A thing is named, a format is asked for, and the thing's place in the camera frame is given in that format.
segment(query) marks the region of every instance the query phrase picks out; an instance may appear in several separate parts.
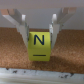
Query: brown surface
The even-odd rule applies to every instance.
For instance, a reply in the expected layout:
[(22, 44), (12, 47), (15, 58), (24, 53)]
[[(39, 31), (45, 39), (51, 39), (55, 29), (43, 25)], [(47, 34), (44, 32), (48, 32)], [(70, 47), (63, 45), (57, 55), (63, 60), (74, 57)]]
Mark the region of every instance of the brown surface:
[(17, 30), (0, 28), (0, 67), (84, 74), (84, 30), (62, 30), (50, 61), (32, 62)]

